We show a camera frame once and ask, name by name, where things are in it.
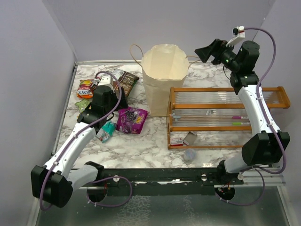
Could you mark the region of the red white small box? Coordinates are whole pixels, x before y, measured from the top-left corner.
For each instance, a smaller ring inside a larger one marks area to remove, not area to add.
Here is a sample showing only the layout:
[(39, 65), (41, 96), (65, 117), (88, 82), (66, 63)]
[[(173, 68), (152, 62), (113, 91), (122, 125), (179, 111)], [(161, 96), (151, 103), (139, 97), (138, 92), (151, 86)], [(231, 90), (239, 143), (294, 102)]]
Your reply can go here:
[(183, 146), (182, 138), (170, 138), (170, 146)]

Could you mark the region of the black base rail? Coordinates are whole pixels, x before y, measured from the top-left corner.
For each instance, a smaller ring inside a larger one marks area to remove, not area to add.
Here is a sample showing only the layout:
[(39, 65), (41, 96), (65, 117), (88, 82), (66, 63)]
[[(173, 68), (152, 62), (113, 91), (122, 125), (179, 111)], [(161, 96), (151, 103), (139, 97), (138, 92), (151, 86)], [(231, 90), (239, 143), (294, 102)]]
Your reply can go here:
[(241, 185), (237, 174), (217, 168), (128, 168), (99, 167), (96, 182), (88, 183), (87, 195), (93, 202), (106, 197), (214, 195), (215, 186)]

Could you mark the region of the orange snack packet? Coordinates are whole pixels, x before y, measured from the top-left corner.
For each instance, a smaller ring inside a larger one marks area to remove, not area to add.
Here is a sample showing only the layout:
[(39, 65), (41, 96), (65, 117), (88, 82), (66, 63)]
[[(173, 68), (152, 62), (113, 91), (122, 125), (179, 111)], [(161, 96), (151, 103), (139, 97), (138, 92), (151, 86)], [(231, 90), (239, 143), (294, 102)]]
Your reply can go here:
[(77, 97), (84, 99), (92, 98), (96, 86), (95, 82), (95, 79), (80, 80), (79, 87), (77, 89)]

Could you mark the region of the aluminium frame rail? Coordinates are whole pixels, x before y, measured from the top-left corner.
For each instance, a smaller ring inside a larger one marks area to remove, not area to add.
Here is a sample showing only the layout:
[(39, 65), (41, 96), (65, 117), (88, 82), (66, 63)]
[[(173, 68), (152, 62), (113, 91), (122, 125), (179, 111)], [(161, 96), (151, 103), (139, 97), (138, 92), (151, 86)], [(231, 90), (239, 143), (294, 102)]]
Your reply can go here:
[(72, 170), (67, 177), (74, 189), (84, 185), (118, 186), (122, 182), (135, 185), (177, 185), (199, 182), (201, 186), (278, 186), (284, 183), (283, 176), (271, 175), (260, 169), (251, 169), (244, 173), (222, 178), (217, 168), (150, 168), (150, 169), (97, 169), (84, 165)]

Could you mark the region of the teal foil snack packet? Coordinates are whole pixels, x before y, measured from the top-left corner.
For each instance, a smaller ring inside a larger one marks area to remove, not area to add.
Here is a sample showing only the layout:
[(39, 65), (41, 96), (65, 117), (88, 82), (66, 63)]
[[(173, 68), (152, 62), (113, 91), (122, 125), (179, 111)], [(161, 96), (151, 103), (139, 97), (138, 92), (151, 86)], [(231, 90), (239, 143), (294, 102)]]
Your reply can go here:
[(106, 143), (112, 136), (115, 128), (116, 128), (116, 123), (112, 121), (108, 121), (100, 128), (100, 130), (96, 134), (96, 137), (102, 143)]

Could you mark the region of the light green snack packet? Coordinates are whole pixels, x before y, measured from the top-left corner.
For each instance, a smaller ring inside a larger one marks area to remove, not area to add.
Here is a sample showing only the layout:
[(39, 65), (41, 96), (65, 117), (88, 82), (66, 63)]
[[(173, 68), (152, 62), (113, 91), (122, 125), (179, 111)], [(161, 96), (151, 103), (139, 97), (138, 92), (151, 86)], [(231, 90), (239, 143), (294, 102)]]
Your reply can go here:
[(78, 110), (80, 112), (83, 112), (86, 107), (90, 104), (91, 100), (90, 99), (82, 99), (78, 102), (75, 103), (75, 106), (78, 107)]

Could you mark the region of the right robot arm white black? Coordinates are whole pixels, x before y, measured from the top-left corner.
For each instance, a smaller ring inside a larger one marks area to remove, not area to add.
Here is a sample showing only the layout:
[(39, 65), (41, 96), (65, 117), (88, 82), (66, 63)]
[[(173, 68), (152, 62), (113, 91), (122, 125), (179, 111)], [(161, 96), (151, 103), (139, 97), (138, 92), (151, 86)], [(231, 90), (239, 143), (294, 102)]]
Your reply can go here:
[(243, 145), (241, 152), (219, 163), (216, 179), (221, 184), (227, 184), (239, 172), (253, 166), (270, 165), (283, 160), (290, 142), (289, 134), (282, 132), (273, 120), (259, 78), (253, 70), (260, 55), (259, 50), (257, 43), (247, 40), (235, 54), (233, 47), (220, 39), (195, 50), (203, 63), (209, 57), (214, 57), (212, 64), (223, 64), (231, 71), (231, 86), (242, 101), (252, 128), (252, 138)]

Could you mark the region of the purple snack packet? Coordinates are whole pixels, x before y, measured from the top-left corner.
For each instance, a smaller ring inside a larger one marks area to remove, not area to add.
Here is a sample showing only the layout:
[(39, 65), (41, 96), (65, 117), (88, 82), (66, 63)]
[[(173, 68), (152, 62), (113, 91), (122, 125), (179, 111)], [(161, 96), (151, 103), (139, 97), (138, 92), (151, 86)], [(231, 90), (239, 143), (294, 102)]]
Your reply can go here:
[(128, 107), (118, 110), (116, 130), (126, 134), (140, 134), (148, 112), (144, 109)]

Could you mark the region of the grey open small carton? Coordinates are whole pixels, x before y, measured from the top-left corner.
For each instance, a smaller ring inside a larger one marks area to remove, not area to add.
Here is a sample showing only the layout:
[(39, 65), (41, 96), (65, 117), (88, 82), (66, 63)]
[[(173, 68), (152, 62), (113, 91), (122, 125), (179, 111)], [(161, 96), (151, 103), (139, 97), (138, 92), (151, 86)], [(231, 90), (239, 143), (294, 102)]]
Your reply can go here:
[(188, 134), (184, 138), (183, 143), (187, 146), (191, 146), (195, 143), (197, 138), (198, 138), (197, 134), (193, 131), (190, 131), (190, 132), (188, 132)]

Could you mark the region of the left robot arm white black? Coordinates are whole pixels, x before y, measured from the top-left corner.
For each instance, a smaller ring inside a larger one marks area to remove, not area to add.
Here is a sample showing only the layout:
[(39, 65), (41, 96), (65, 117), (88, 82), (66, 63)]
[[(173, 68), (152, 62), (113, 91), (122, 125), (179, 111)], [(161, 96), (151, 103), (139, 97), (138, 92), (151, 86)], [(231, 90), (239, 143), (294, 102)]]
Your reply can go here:
[(72, 167), (86, 145), (113, 118), (114, 112), (127, 107), (123, 88), (118, 93), (106, 85), (94, 90), (92, 101), (78, 116), (72, 133), (59, 151), (43, 166), (36, 165), (31, 171), (32, 194), (39, 199), (42, 210), (46, 210), (43, 202), (62, 208), (83, 185), (98, 186), (103, 182), (103, 166), (97, 163), (90, 161), (78, 170)]

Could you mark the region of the wooden tiered rack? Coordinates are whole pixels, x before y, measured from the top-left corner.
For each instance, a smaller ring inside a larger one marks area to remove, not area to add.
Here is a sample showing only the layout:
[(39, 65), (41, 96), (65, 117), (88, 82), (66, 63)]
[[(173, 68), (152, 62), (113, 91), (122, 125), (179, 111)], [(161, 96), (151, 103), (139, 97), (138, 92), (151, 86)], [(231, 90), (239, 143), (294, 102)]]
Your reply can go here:
[[(290, 107), (283, 87), (262, 88), (269, 112)], [(166, 115), (167, 147), (196, 149), (236, 149), (252, 138), (251, 125), (234, 126), (233, 119), (247, 116), (246, 110), (233, 88), (174, 88), (170, 89)], [(193, 131), (198, 138), (191, 146), (170, 146), (170, 138), (184, 138)]]

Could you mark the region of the dark brown snack bag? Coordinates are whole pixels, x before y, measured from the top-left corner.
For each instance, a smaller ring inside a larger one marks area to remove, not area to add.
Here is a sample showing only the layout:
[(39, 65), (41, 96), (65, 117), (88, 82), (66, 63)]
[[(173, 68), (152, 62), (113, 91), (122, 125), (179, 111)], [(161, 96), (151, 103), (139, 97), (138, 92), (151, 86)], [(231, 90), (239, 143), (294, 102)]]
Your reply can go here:
[(139, 80), (139, 77), (132, 73), (126, 71), (124, 72), (125, 73), (122, 75), (121, 78), (118, 79), (118, 81), (120, 82), (120, 85), (123, 88), (126, 97), (128, 97), (134, 85)]

